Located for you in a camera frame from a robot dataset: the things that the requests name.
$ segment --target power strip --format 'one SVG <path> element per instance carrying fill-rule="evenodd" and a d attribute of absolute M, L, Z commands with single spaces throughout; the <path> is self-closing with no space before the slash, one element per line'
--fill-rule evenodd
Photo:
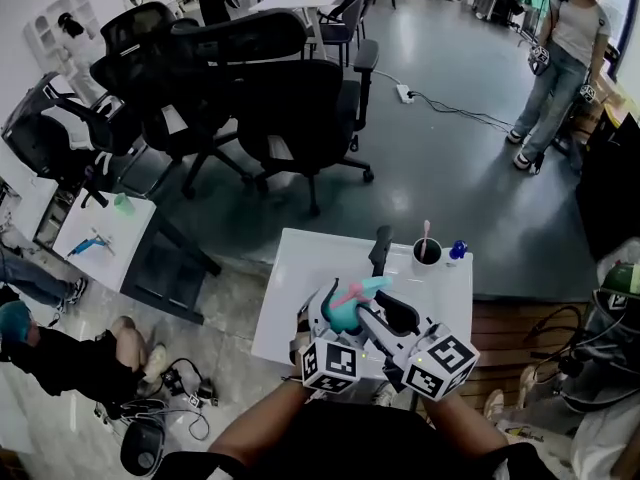
<path fill-rule="evenodd" d="M 402 103 L 413 103 L 413 96 L 409 96 L 409 86 L 398 84 L 396 85 L 396 89 L 398 94 L 400 95 L 400 99 Z"/>

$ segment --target pink object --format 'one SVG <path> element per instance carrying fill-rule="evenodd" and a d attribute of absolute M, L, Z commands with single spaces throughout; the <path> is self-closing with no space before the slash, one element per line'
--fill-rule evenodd
<path fill-rule="evenodd" d="M 424 255 L 427 253 L 427 236 L 429 235 L 429 230 L 431 229 L 431 222 L 428 220 L 424 221 L 424 237 L 422 239 L 422 248 L 420 249 L 420 261 L 424 261 Z"/>
<path fill-rule="evenodd" d="M 362 283 L 351 283 L 349 285 L 349 291 L 331 304 L 330 307 L 331 309 L 336 309 L 351 299 L 357 299 L 358 302 L 371 302 L 371 299 L 364 296 L 364 286 L 362 286 Z"/>

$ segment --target blue cap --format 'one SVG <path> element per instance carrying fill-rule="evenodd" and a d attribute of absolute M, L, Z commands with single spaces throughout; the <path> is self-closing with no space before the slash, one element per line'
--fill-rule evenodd
<path fill-rule="evenodd" d="M 25 343 L 31 326 L 31 312 L 17 300 L 0 307 L 0 339 L 7 343 Z"/>

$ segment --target woman standing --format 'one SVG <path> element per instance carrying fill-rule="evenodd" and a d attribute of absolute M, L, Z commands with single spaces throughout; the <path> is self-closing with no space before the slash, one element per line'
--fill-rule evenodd
<path fill-rule="evenodd" d="M 551 144 L 580 87 L 595 82 L 604 64 L 611 25 L 597 0 L 551 0 L 551 9 L 538 38 L 549 51 L 549 67 L 536 78 L 529 100 L 507 140 L 521 144 L 538 123 L 540 111 L 553 92 L 546 118 L 513 162 L 526 170 Z"/>
<path fill-rule="evenodd" d="M 87 103 L 93 104 L 106 90 L 91 76 L 91 65 L 104 57 L 104 52 L 93 42 L 84 27 L 68 12 L 58 18 L 58 26 L 62 29 L 62 46 L 67 56 L 73 59 L 83 85 L 89 91 Z"/>

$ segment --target white tag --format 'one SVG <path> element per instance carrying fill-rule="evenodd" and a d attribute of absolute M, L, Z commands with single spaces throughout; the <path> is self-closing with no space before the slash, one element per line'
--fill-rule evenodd
<path fill-rule="evenodd" d="M 173 107 L 173 105 L 167 105 L 162 109 L 162 114 L 164 115 L 164 121 L 167 123 L 167 128 L 169 129 L 169 135 L 172 135 L 177 132 L 181 132 L 182 130 L 186 130 L 189 128 L 187 123 L 184 122 L 178 111 Z"/>

